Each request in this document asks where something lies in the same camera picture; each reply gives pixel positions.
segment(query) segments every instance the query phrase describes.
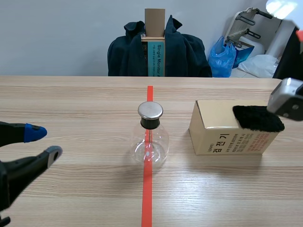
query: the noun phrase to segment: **glass bottle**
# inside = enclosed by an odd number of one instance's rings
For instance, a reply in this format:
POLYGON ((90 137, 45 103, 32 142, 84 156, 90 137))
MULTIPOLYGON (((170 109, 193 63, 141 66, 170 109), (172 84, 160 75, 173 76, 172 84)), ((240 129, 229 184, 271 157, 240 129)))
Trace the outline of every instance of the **glass bottle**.
POLYGON ((131 135, 130 152, 139 163, 152 162, 161 166, 169 152, 169 135, 160 124, 163 108, 156 102, 144 102, 139 105, 141 121, 131 135))

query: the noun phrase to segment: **white plastic bag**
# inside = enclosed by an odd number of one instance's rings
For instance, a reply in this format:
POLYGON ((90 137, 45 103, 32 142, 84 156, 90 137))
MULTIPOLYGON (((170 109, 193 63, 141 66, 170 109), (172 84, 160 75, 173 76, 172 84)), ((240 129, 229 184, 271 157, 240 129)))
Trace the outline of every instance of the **white plastic bag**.
POLYGON ((277 58, 261 54, 241 62, 238 68, 259 78, 272 78, 276 71, 277 58))

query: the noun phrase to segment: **cardboard box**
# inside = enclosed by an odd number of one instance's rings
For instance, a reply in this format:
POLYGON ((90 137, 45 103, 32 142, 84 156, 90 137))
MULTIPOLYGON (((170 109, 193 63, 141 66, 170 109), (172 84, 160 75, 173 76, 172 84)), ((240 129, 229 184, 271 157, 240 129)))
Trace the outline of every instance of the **cardboard box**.
POLYGON ((243 129, 236 120, 235 105, 266 106, 262 100, 196 101, 189 132, 197 155, 262 154, 278 132, 243 129))
POLYGON ((145 32, 149 37, 163 37, 165 9, 145 9, 145 32))
POLYGON ((141 37, 144 58, 147 64, 147 76, 165 76, 165 38, 141 37))

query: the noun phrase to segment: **wooden table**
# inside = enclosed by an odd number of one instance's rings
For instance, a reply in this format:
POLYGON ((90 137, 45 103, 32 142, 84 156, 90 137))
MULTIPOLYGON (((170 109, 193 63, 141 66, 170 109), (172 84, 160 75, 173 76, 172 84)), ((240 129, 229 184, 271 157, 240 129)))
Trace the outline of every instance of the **wooden table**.
POLYGON ((303 226, 303 124, 263 156, 196 156, 188 126, 197 99, 264 99, 275 79, 0 77, 0 119, 48 129, 0 150, 2 161, 50 145, 63 156, 3 215, 11 227, 140 227, 143 167, 128 154, 138 105, 154 85, 169 156, 153 175, 154 227, 303 226))

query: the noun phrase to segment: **black jacket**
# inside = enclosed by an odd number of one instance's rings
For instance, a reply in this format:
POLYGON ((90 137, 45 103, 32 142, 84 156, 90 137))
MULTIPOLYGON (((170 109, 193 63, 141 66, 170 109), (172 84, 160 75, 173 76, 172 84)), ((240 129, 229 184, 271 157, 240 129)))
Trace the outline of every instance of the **black jacket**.
MULTIPOLYGON (((212 77, 201 39, 177 32, 182 24, 170 16, 165 28, 165 76, 212 77)), ((117 38, 108 49, 108 76, 147 76, 141 34, 144 23, 124 26, 126 36, 117 38)))

